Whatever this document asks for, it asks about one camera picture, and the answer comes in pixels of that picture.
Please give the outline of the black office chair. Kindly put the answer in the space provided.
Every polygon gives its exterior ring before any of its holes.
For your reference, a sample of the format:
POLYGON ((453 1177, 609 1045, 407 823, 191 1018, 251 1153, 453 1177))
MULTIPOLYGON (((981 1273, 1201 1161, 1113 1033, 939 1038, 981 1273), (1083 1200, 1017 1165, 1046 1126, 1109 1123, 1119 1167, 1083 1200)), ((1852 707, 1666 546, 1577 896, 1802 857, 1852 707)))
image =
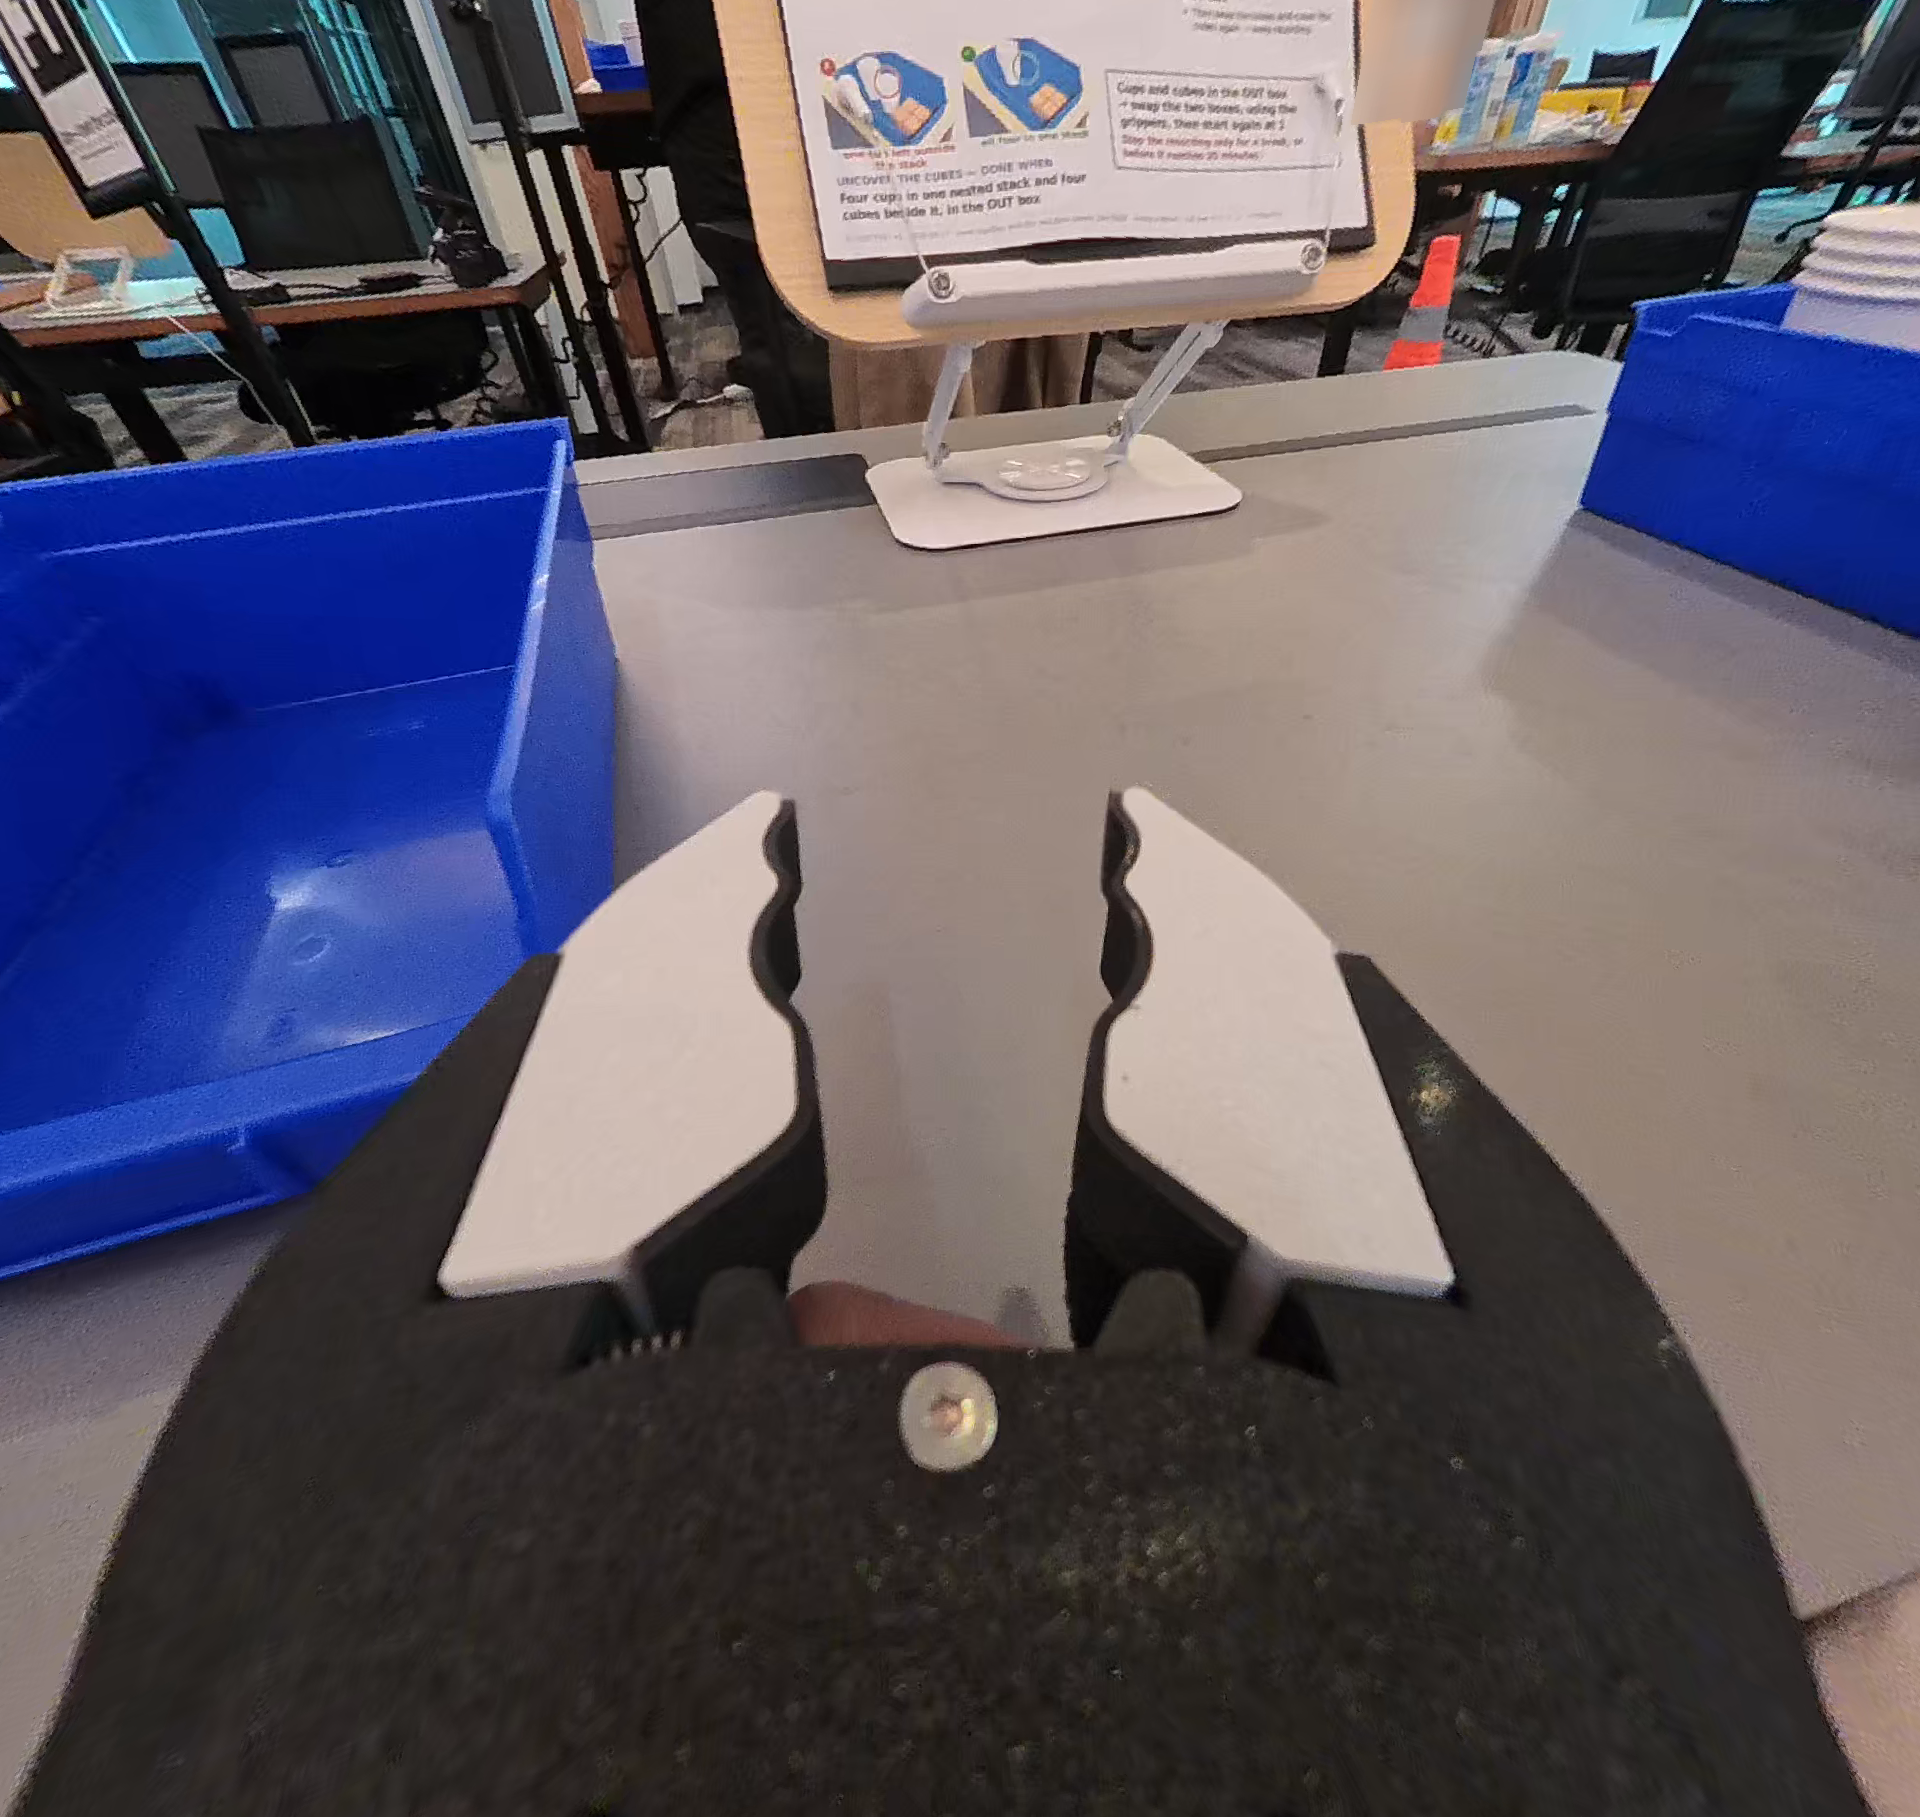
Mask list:
POLYGON ((1607 351, 1646 300, 1722 286, 1747 217, 1879 0, 1711 0, 1533 263, 1531 334, 1607 351))
MULTIPOLYGON (((370 119, 205 128, 202 147, 242 268, 277 273, 289 301, 453 287, 370 119)), ((447 406, 482 386, 491 347, 465 312, 277 325, 272 337, 308 422, 340 438, 443 430, 447 406)))

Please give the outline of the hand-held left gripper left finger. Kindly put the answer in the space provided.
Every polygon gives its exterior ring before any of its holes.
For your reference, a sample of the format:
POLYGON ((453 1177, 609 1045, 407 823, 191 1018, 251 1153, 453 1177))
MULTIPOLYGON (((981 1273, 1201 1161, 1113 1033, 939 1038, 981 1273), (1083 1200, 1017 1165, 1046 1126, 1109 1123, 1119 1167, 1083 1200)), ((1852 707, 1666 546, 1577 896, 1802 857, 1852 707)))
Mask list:
POLYGON ((798 808, 759 792, 628 877, 566 940, 438 1287, 608 1286, 641 1334, 726 1272, 789 1287, 828 1211, 798 808))

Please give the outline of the orange traffic cone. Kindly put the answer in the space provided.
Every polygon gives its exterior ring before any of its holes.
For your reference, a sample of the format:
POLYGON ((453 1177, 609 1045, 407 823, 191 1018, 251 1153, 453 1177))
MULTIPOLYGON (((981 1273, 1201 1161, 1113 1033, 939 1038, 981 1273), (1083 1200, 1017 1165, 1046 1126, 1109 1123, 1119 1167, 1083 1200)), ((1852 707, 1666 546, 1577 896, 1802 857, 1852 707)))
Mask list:
POLYGON ((1429 244, 1403 323, 1383 358, 1383 370, 1442 364, 1460 251, 1462 232, 1457 230, 1445 230, 1429 244))

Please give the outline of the wooden desk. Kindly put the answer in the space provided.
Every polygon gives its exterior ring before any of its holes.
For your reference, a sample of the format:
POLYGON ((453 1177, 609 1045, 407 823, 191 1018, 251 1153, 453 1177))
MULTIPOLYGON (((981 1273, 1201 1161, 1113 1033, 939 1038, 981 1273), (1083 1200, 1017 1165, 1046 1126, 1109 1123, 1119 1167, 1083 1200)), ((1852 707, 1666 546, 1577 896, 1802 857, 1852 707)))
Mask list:
MULTIPOLYGON (((1596 141, 1463 148, 1441 144, 1437 127, 1415 128, 1415 187, 1429 204, 1463 201, 1447 226, 1463 232, 1445 345, 1452 357, 1509 358, 1537 351, 1584 351, 1584 325, 1537 337, 1517 280, 1539 248, 1572 230, 1587 183, 1610 147, 1596 141)), ((1782 276, 1837 201, 1915 204, 1915 138, 1877 157, 1852 135, 1794 143, 1758 190, 1726 280, 1732 287, 1782 276)))
MULTIPOLYGON (((486 287, 433 274, 407 290, 375 292, 342 274, 323 280, 246 276, 234 298, 265 335, 269 353, 295 394, 325 363, 344 364, 344 332, 381 334, 395 364, 425 364, 450 323, 497 332, 515 367, 528 412, 570 417, 560 367, 541 330, 550 274, 535 268, 486 287)), ((157 390, 207 390, 219 380, 241 387, 239 353, 226 323, 191 276, 139 278, 116 300, 53 303, 23 278, 5 284, 5 330, 30 367, 63 396, 103 396, 144 462, 181 462, 189 450, 157 412, 157 390)))

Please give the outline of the person's left hand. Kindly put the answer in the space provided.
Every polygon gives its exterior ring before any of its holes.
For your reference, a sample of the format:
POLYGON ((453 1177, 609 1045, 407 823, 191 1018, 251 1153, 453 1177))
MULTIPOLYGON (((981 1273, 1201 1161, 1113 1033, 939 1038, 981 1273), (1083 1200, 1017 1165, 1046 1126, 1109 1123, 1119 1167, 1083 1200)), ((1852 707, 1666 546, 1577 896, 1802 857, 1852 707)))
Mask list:
POLYGON ((993 1324, 962 1317, 920 1303, 902 1303, 876 1290, 847 1283, 811 1283, 787 1298, 798 1340, 813 1348, 884 1350, 1028 1350, 993 1324))

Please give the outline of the black device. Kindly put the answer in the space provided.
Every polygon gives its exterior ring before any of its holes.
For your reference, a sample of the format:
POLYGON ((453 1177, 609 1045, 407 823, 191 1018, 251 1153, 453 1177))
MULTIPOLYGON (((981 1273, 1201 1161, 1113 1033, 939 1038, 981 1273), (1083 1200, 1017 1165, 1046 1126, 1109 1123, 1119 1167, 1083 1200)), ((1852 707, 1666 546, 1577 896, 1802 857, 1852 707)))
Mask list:
POLYGON ((414 196, 433 224, 427 253, 457 287, 482 290, 505 278, 506 258, 472 199, 427 181, 417 185, 414 196))

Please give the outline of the printed instruction sheet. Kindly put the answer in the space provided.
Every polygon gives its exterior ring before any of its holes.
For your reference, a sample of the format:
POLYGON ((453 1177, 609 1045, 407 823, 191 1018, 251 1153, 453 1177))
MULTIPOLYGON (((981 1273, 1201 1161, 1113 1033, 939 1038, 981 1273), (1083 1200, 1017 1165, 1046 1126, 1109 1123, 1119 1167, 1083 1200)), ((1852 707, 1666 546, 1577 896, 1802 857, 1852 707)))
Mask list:
POLYGON ((1017 248, 1376 240, 1357 0, 780 0, 837 290, 1017 248))

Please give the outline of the person's beige hoodie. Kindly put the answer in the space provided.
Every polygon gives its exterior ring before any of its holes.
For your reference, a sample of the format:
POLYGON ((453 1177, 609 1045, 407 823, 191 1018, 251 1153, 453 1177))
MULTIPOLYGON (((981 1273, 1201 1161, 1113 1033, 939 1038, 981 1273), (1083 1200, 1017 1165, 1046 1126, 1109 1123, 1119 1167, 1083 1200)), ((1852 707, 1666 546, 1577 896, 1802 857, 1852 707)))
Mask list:
POLYGON ((1919 1575, 1802 1622, 1837 1737, 1879 1815, 1919 1814, 1919 1575))

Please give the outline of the white blue cartons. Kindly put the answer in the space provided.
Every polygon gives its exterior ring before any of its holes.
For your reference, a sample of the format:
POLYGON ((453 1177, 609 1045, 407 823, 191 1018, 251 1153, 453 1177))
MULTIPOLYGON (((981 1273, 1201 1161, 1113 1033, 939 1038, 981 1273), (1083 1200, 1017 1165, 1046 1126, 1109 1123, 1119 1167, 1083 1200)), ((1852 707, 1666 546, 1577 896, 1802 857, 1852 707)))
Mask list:
POLYGON ((1485 40, 1455 118, 1453 147, 1502 148, 1531 143, 1557 46, 1559 38, 1551 31, 1485 40))

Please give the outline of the black tripod with printed tag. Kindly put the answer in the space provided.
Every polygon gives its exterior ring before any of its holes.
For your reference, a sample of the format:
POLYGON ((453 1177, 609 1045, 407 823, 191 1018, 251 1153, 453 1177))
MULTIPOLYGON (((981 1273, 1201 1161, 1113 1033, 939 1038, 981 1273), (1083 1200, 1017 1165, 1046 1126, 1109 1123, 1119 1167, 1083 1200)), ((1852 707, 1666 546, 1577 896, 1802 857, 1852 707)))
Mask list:
POLYGON ((305 409, 157 160, 76 0, 2 0, 2 46, 8 77, 89 217, 110 220, 140 207, 157 220, 186 251, 255 400, 295 446, 314 446, 305 409))

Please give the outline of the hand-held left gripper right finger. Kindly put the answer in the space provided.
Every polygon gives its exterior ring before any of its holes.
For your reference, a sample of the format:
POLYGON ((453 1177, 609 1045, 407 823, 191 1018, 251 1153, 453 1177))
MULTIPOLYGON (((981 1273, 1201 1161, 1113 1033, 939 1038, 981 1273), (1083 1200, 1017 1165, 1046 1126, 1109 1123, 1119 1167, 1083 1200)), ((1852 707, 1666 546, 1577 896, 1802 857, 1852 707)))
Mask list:
POLYGON ((1107 797, 1066 1306, 1094 1346, 1148 1275, 1263 1346, 1298 1286, 1447 1303, 1455 1266, 1340 953, 1269 875, 1143 788, 1107 797))

